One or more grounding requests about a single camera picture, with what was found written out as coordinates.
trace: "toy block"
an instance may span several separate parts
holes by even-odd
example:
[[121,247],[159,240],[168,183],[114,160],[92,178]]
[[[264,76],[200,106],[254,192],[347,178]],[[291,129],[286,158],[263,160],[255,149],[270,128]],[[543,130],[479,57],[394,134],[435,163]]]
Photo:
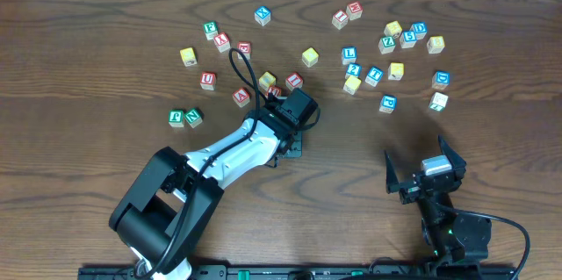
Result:
[[230,49],[230,40],[228,36],[223,32],[213,38],[214,45],[219,49],[219,52],[224,52]]
[[449,73],[438,71],[433,75],[433,80],[431,81],[431,87],[437,90],[445,90],[449,86],[450,75]]
[[244,88],[238,89],[234,94],[232,94],[232,98],[241,108],[244,105],[249,104],[249,93]]
[[205,31],[205,36],[207,37],[207,40],[214,39],[214,37],[216,37],[219,34],[219,27],[217,26],[217,23],[214,21],[203,24],[203,30]]
[[404,64],[390,63],[388,67],[388,80],[400,80],[404,75]]
[[363,7],[359,2],[354,2],[348,4],[345,13],[347,13],[347,15],[349,16],[349,20],[355,20],[361,18],[361,14],[363,13]]
[[217,76],[213,73],[203,73],[201,74],[201,88],[204,90],[214,90],[214,86],[217,84]]
[[338,11],[332,17],[332,25],[334,25],[338,30],[341,30],[349,22],[349,16],[343,12]]
[[384,73],[382,70],[373,66],[371,67],[369,74],[367,74],[367,78],[365,78],[365,82],[373,87],[376,87],[377,83],[380,82],[380,80],[383,78],[383,74]]
[[302,83],[302,77],[297,73],[290,74],[285,80],[285,84],[290,91],[293,91],[295,88],[302,88]]
[[386,25],[385,27],[385,35],[392,36],[394,39],[397,39],[400,34],[402,33],[402,27],[398,23],[398,21],[393,21]]
[[355,95],[355,92],[359,89],[360,85],[361,85],[361,79],[352,75],[348,78],[348,80],[345,81],[345,84],[343,85],[343,90],[345,92],[350,93],[351,95]]
[[184,127],[184,112],[181,110],[172,110],[168,115],[168,123],[172,127]]
[[381,54],[391,53],[395,47],[396,43],[394,43],[394,39],[391,36],[381,38],[378,42],[378,49]]
[[383,96],[383,99],[380,100],[380,107],[378,110],[384,113],[392,113],[394,109],[396,109],[396,97]]
[[424,22],[417,22],[410,27],[410,31],[414,31],[416,39],[423,39],[428,33],[428,27],[425,26]]
[[318,53],[316,53],[316,51],[314,51],[314,49],[310,47],[305,52],[303,52],[302,62],[304,62],[307,67],[312,67],[318,62]]
[[428,52],[430,54],[441,53],[445,48],[443,37],[431,37],[428,40]]
[[275,86],[270,86],[267,89],[267,96],[269,96],[270,94],[273,95],[274,97],[281,96],[281,88],[275,87]]
[[345,71],[345,79],[348,79],[350,76],[355,76],[359,78],[361,75],[361,65],[356,63],[351,63],[348,65],[348,69]]
[[449,96],[444,95],[440,92],[436,92],[431,98],[431,102],[429,103],[429,109],[433,109],[435,111],[442,111],[445,108],[445,105],[447,105],[447,99],[449,99]]
[[265,74],[260,77],[259,85],[263,90],[267,90],[270,86],[275,86],[275,81],[274,75],[270,74],[270,72],[265,72]]
[[402,35],[400,35],[400,47],[402,48],[414,47],[416,41],[417,39],[413,31],[404,31]]
[[185,67],[197,64],[197,58],[195,57],[195,52],[193,52],[193,47],[185,48],[179,51],[182,55],[182,61],[184,61]]
[[187,113],[185,113],[185,119],[187,120],[187,123],[192,128],[195,128],[195,126],[198,126],[201,123],[203,123],[203,118],[201,117],[201,114],[195,108],[193,108],[193,109],[187,111]]
[[257,23],[264,26],[271,21],[271,11],[264,6],[257,8],[256,13],[254,13],[254,18]]
[[[251,54],[252,47],[249,42],[238,42],[238,49],[246,56],[249,60],[249,55]],[[238,59],[241,60],[242,56],[238,54]]]
[[355,62],[357,60],[357,50],[354,47],[344,47],[342,49],[342,65]]

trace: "small cube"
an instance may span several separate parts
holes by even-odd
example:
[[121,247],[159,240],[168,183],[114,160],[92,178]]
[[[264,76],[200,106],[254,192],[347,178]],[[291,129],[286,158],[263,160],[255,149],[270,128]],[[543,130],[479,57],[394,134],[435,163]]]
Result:
[[275,81],[274,75],[270,74],[270,72],[265,72],[265,74],[260,77],[259,85],[264,91],[267,91],[270,86],[275,86]]
[[388,67],[388,80],[400,80],[404,75],[404,64],[390,63]]
[[361,75],[361,65],[356,63],[351,63],[348,65],[348,69],[345,71],[345,79],[348,79],[350,76],[355,76],[359,78]]
[[378,110],[384,113],[392,113],[394,109],[396,109],[396,97],[383,96]]
[[357,60],[357,50],[354,47],[344,47],[342,49],[342,65],[355,62]]
[[438,54],[445,48],[443,37],[431,37],[428,40],[428,52],[430,54]]
[[230,40],[228,36],[223,32],[213,38],[214,45],[219,49],[219,52],[224,52],[230,49]]
[[416,22],[410,27],[410,31],[414,31],[416,39],[423,39],[428,33],[428,27],[424,22]]
[[381,54],[391,53],[396,47],[392,36],[381,38],[378,42],[378,49]]
[[[246,59],[249,60],[249,56],[252,51],[252,47],[249,42],[238,42],[238,49],[246,56]],[[238,54],[238,59],[242,59],[242,55]]]
[[382,70],[373,66],[371,67],[371,70],[369,71],[367,78],[365,78],[365,82],[373,87],[376,87],[377,83],[380,82],[380,80],[383,78],[383,74],[384,73]]
[[349,20],[355,20],[361,18],[361,14],[363,13],[363,7],[359,2],[354,2],[348,4],[345,13],[347,13],[347,15],[349,16]]
[[203,24],[203,30],[205,31],[205,36],[207,37],[207,40],[214,39],[214,37],[216,37],[219,34],[219,27],[217,26],[217,23],[214,21]]
[[316,51],[314,51],[314,49],[310,47],[305,52],[303,52],[302,62],[304,62],[307,67],[312,67],[318,62],[318,53],[316,53]]
[[361,85],[361,79],[355,76],[350,76],[348,80],[345,81],[345,84],[343,85],[343,90],[345,92],[350,93],[351,95],[355,95],[355,92],[359,89],[360,85]]
[[185,67],[197,64],[197,58],[195,57],[195,52],[193,52],[193,47],[185,48],[179,51],[182,55],[182,61],[184,61]]
[[243,107],[246,104],[249,104],[249,93],[244,89],[238,89],[233,95],[232,98],[238,104],[239,107]]
[[341,30],[349,22],[349,16],[343,12],[338,11],[332,17],[332,25],[334,25],[338,30]]
[[402,35],[400,35],[400,47],[402,48],[414,47],[416,41],[417,39],[413,31],[404,31]]
[[302,77],[297,73],[292,73],[285,79],[285,85],[290,91],[293,91],[295,88],[302,88],[302,83]]
[[184,127],[184,112],[181,110],[172,110],[169,112],[168,123],[172,127]]
[[257,23],[264,26],[271,21],[271,11],[264,6],[257,8],[256,13],[254,13],[254,18]]
[[201,114],[195,108],[193,108],[193,109],[187,111],[187,113],[185,113],[185,119],[187,120],[187,123],[192,128],[195,128],[195,126],[198,126],[203,122],[203,118],[201,118]]
[[214,90],[217,84],[217,76],[214,73],[201,74],[201,88],[204,90]]
[[429,109],[442,111],[445,108],[445,105],[447,105],[447,99],[449,99],[449,96],[444,95],[441,92],[436,92],[431,98]]
[[402,27],[398,23],[398,21],[393,21],[386,25],[385,27],[385,35],[392,36],[393,38],[397,39],[400,34],[402,33]]
[[281,88],[275,86],[269,87],[267,89],[267,96],[269,96],[270,94],[273,95],[274,97],[281,96]]
[[449,86],[450,75],[447,72],[437,71],[433,75],[433,80],[431,81],[431,87],[437,90],[445,90]]

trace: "wooden surface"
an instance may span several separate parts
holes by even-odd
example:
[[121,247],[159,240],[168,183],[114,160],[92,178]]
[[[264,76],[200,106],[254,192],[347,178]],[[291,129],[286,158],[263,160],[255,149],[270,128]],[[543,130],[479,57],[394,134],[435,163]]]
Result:
[[[431,255],[415,205],[385,193],[383,149],[404,176],[438,153],[443,134],[468,161],[455,206],[513,219],[530,232],[521,279],[562,269],[562,0],[359,0],[341,31],[331,16],[354,0],[0,0],[0,278],[71,279],[84,264],[134,257],[108,218],[161,147],[202,148],[231,133],[249,107],[242,86],[205,39],[216,20],[233,43],[253,44],[258,75],[299,72],[322,108],[304,156],[232,184],[197,256],[231,263],[369,263]],[[261,27],[254,10],[272,9]],[[425,21],[446,48],[425,42],[380,55],[387,22]],[[342,91],[341,48],[366,69],[406,65],[400,82]],[[195,47],[185,68],[179,50]],[[314,47],[312,68],[301,53]],[[428,110],[435,70],[452,74],[445,111]],[[216,91],[199,87],[202,71]],[[378,112],[383,94],[398,98]],[[167,113],[197,106],[205,122],[172,129]],[[517,264],[521,234],[493,225],[489,262]]]

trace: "cube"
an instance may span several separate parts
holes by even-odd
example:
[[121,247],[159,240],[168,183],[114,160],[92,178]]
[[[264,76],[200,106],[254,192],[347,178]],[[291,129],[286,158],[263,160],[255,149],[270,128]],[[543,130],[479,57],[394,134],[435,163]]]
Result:
[[314,49],[310,47],[305,52],[303,52],[302,62],[304,62],[307,67],[312,67],[318,62],[318,53],[316,53],[316,51],[314,51]]
[[396,109],[396,97],[383,96],[383,99],[380,100],[380,107],[378,110],[384,113],[392,113],[394,109]]
[[398,23],[398,21],[393,21],[386,25],[385,27],[385,35],[392,36],[393,38],[397,39],[400,34],[402,33],[402,27]]
[[185,113],[185,119],[187,120],[187,123],[192,128],[195,128],[195,126],[198,126],[203,122],[203,118],[201,118],[201,114],[195,108]]
[[207,40],[211,40],[219,34],[219,27],[216,22],[211,21],[203,24],[203,31],[205,31]]
[[275,86],[269,87],[267,89],[267,96],[269,97],[270,94],[273,95],[274,97],[281,96],[281,88]]
[[295,88],[302,88],[302,83],[302,77],[297,73],[292,73],[285,79],[285,85],[290,91],[293,91]]
[[444,95],[441,92],[436,92],[431,98],[429,109],[442,111],[445,108],[445,105],[447,105],[447,99],[449,99],[449,96]]
[[441,53],[445,48],[443,37],[431,37],[428,40],[428,52],[430,54]]
[[400,80],[404,75],[404,64],[390,63],[388,67],[388,80]]
[[378,50],[381,54],[391,53],[396,47],[392,36],[381,38],[378,42]]
[[230,40],[228,36],[223,32],[213,38],[214,45],[219,49],[219,52],[224,52],[230,49]]
[[334,25],[338,30],[341,30],[349,22],[349,16],[343,12],[338,11],[332,17],[332,25]]
[[[238,42],[238,49],[246,56],[246,59],[249,60],[249,55],[251,54],[252,48],[249,42]],[[238,54],[238,59],[242,59],[242,55]]]
[[437,71],[433,75],[433,80],[431,81],[431,87],[437,90],[445,90],[449,86],[450,75],[449,73],[443,71]]
[[204,90],[214,90],[214,86],[217,84],[217,76],[213,73],[203,73],[201,74],[201,88]]
[[417,39],[413,31],[404,31],[402,35],[400,35],[400,47],[402,48],[414,47],[416,41]]
[[355,20],[361,18],[361,14],[363,13],[363,7],[359,2],[354,2],[348,4],[345,13],[347,13],[347,15],[349,16],[349,20]]
[[428,33],[428,27],[425,26],[424,22],[416,22],[410,27],[410,31],[414,31],[416,39],[423,39]]
[[244,88],[238,89],[234,94],[232,94],[232,98],[241,108],[244,105],[249,104],[249,93]]
[[343,85],[343,90],[345,92],[350,93],[351,95],[355,95],[355,92],[359,89],[360,85],[361,85],[361,79],[355,76],[350,76],[348,80],[345,81],[345,84]]
[[181,110],[172,110],[168,115],[168,123],[172,127],[184,127],[184,112]]
[[342,65],[355,62],[357,60],[357,50],[354,47],[344,47],[342,49]]
[[348,65],[348,69],[345,71],[345,79],[348,79],[350,76],[355,76],[359,78],[361,75],[361,65],[356,63],[351,63]]
[[265,72],[265,74],[260,77],[259,85],[264,91],[267,91],[270,86],[275,85],[275,81],[276,79],[274,75],[270,74],[270,72]]
[[184,61],[185,67],[197,64],[197,58],[195,57],[195,52],[193,52],[193,47],[185,48],[179,51],[182,55],[182,61]]
[[382,70],[373,66],[371,67],[369,74],[367,74],[367,78],[365,78],[365,82],[373,87],[376,87],[377,83],[380,82],[380,80],[383,78],[383,74],[384,73]]
[[271,21],[271,11],[264,6],[257,8],[256,13],[254,13],[254,18],[257,23],[264,26]]

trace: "brown tabletop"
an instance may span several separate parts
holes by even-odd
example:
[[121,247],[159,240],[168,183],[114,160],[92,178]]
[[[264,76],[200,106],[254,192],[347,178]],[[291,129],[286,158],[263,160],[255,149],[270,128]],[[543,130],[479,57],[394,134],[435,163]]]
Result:
[[[241,125],[232,93],[243,86],[207,41],[218,22],[251,41],[256,74],[298,72],[318,101],[320,123],[303,157],[258,168],[228,187],[197,256],[234,264],[369,263],[432,255],[415,205],[385,193],[383,150],[404,176],[439,153],[442,134],[468,162],[451,195],[458,208],[505,216],[530,232],[522,279],[560,279],[562,269],[562,0],[358,0],[363,16],[341,31],[332,15],[356,0],[0,0],[0,278],[70,279],[85,264],[123,264],[132,252],[108,218],[158,149],[214,143]],[[266,5],[264,27],[254,10]],[[381,55],[385,24],[427,24],[424,39]],[[401,81],[342,91],[342,47]],[[186,68],[179,50],[194,47]],[[314,47],[319,62],[301,54]],[[451,73],[443,112],[430,111],[431,77]],[[202,90],[203,71],[217,74]],[[398,98],[378,112],[384,94]],[[202,125],[177,130],[168,111],[198,107]],[[488,262],[517,264],[523,238],[494,223]]]

